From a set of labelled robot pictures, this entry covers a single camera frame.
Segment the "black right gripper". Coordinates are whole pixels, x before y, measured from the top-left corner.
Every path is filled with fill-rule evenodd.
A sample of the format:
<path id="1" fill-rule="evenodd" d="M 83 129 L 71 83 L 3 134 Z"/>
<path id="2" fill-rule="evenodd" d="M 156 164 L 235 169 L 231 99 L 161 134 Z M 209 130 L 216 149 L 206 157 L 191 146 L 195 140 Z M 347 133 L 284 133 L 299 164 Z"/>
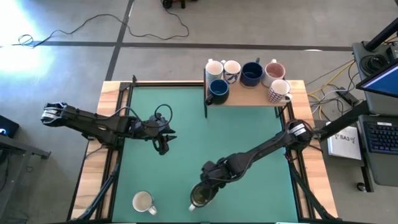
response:
<path id="1" fill-rule="evenodd" d="M 213 192 L 217 194 L 226 183 L 238 180 L 238 157 L 224 157 L 216 163 L 207 161 L 201 168 L 200 180 L 202 184 L 213 186 Z"/>

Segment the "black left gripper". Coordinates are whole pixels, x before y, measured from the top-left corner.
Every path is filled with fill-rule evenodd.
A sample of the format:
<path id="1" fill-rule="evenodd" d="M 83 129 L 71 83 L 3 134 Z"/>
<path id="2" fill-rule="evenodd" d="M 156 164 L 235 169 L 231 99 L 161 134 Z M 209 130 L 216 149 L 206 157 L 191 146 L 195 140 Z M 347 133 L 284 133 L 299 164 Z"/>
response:
<path id="1" fill-rule="evenodd" d="M 145 121 L 139 121 L 137 119 L 133 124 L 134 139 L 148 140 L 161 136 L 161 138 L 154 140 L 154 148 L 161 156 L 169 151 L 169 145 L 167 142 L 177 138 L 177 136 L 168 134 L 170 134 L 170 126 L 168 121 L 162 116 L 151 116 Z"/>

